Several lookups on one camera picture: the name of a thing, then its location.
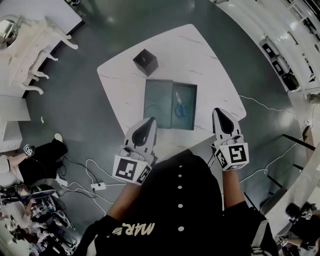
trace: white wall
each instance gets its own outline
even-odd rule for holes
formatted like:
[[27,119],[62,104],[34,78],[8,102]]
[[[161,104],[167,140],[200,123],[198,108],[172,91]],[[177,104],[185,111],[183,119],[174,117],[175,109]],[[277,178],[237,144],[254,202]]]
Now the white wall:
[[[66,34],[81,22],[80,16],[64,0],[3,0],[0,3],[0,17],[7,15],[22,15],[30,20],[46,17]],[[58,43],[58,39],[52,40],[46,50],[51,51]],[[0,84],[0,95],[22,97],[24,92],[19,88],[3,88]]]

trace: black box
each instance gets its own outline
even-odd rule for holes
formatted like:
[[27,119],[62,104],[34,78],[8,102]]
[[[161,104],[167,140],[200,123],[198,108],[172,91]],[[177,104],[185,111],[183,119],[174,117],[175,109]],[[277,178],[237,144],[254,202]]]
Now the black box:
[[158,67],[157,57],[151,52],[143,49],[134,59],[134,64],[140,69],[147,77],[151,75]]

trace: forearm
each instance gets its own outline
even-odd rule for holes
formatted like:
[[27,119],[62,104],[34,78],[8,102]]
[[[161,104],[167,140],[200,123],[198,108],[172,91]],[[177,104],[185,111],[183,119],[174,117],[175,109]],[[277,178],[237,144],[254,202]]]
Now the forearm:
[[320,217],[320,210],[314,210],[313,215]]
[[9,160],[9,163],[10,163],[10,170],[12,170],[16,166],[18,166],[18,164],[20,164],[25,159],[27,159],[27,155],[24,154],[24,153],[19,154],[17,156],[9,156],[8,160]]
[[224,208],[235,206],[245,200],[235,170],[222,172]]
[[31,210],[31,207],[32,207],[32,203],[28,203],[28,205],[26,206],[25,210],[24,210],[24,213],[28,216],[31,217],[32,215],[32,210]]
[[288,243],[300,247],[302,240],[300,238],[288,238]]
[[122,221],[128,209],[138,198],[141,186],[128,183],[124,186],[120,195],[117,197],[113,205],[110,207],[107,215],[117,221]]

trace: hand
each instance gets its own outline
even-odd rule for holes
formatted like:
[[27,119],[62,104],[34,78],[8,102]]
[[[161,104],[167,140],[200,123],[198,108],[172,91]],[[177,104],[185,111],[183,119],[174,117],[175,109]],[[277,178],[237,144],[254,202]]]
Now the hand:
[[30,205],[33,205],[33,204],[35,204],[35,203],[36,203],[36,199],[34,199],[34,198],[30,199],[30,201],[29,201],[29,204],[30,204]]

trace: sneaker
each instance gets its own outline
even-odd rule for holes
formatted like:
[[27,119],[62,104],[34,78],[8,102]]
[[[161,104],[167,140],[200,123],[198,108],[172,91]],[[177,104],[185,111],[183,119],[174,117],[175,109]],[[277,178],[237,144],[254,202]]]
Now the sneaker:
[[72,6],[77,6],[78,4],[80,4],[80,0],[71,0],[71,5]]
[[36,148],[27,144],[24,146],[23,151],[28,158],[31,158],[35,154]]
[[57,140],[57,141],[60,141],[60,142],[64,142],[64,140],[62,139],[62,135],[60,133],[56,133],[54,135],[54,138]]

